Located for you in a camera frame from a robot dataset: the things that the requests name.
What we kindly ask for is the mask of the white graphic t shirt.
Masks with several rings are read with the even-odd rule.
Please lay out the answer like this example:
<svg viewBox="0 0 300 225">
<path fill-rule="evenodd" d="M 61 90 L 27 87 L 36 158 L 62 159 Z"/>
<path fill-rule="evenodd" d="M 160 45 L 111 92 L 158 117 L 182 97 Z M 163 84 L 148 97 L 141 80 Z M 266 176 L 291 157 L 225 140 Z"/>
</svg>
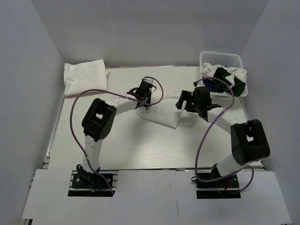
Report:
<svg viewBox="0 0 300 225">
<path fill-rule="evenodd" d="M 136 109 L 136 114 L 150 122 L 176 129 L 183 109 L 175 106 L 180 98 L 180 92 L 165 92 L 164 97 L 157 105 Z"/>
</svg>

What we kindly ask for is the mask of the dark green white t shirt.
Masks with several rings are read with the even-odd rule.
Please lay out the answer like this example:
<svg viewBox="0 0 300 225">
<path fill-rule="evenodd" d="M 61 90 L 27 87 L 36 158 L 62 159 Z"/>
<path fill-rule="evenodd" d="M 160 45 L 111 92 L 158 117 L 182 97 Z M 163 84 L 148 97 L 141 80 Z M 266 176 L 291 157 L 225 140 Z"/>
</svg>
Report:
<svg viewBox="0 0 300 225">
<path fill-rule="evenodd" d="M 230 88 L 235 97 L 241 97 L 246 89 L 247 71 L 244 69 L 221 65 L 212 66 L 210 63 L 204 63 L 203 69 L 203 76 L 215 83 L 215 93 L 231 94 Z"/>
</svg>

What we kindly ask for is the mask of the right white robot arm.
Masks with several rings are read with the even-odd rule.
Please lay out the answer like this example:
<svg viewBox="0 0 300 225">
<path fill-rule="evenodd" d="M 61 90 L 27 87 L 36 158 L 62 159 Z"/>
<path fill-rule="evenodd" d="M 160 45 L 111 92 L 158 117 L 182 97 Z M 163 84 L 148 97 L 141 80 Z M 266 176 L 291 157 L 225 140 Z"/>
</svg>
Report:
<svg viewBox="0 0 300 225">
<path fill-rule="evenodd" d="M 240 120 L 228 108 L 214 104 L 207 87 L 196 87 L 192 92 L 183 90 L 175 106 L 177 109 L 197 113 L 210 123 L 210 128 L 217 125 L 231 137 L 231 154 L 213 166 L 211 179 L 204 180 L 196 173 L 197 181 L 212 182 L 215 186 L 222 187 L 229 181 L 229 177 L 241 169 L 270 156 L 262 123 L 257 119 Z"/>
</svg>

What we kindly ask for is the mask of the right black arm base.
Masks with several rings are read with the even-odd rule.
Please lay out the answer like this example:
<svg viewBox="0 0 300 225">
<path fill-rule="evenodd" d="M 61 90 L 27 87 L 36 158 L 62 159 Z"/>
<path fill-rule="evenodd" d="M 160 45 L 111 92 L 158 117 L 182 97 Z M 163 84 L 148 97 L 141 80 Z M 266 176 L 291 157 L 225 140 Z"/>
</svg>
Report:
<svg viewBox="0 0 300 225">
<path fill-rule="evenodd" d="M 197 199 L 240 199 L 240 186 L 237 175 L 213 182 L 200 182 L 191 178 L 196 185 Z"/>
</svg>

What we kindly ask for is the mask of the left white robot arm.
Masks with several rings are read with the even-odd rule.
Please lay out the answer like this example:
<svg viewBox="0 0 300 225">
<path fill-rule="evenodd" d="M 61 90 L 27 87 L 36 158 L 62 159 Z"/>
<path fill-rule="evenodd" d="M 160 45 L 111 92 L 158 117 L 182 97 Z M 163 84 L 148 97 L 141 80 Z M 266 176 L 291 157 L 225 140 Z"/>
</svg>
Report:
<svg viewBox="0 0 300 225">
<path fill-rule="evenodd" d="M 150 104 L 152 87 L 152 82 L 142 79 L 136 90 L 130 90 L 127 93 L 134 96 L 138 101 L 119 97 L 109 101 L 96 98 L 92 102 L 82 121 L 85 135 L 84 150 L 87 157 L 83 159 L 81 166 L 86 171 L 83 175 L 83 182 L 88 187 L 94 187 L 99 182 L 99 175 L 94 171 L 98 171 L 100 168 L 101 145 L 112 129 L 115 116 L 143 106 L 140 101 Z"/>
</svg>

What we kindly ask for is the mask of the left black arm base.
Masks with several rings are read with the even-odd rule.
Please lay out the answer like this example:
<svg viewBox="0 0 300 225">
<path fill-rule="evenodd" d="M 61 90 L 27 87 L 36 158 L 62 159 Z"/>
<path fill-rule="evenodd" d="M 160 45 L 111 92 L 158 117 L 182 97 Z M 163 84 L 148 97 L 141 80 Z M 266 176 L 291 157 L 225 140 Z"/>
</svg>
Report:
<svg viewBox="0 0 300 225">
<path fill-rule="evenodd" d="M 105 179 L 94 172 L 87 172 L 81 165 L 72 171 L 68 190 L 69 197 L 112 197 Z"/>
</svg>

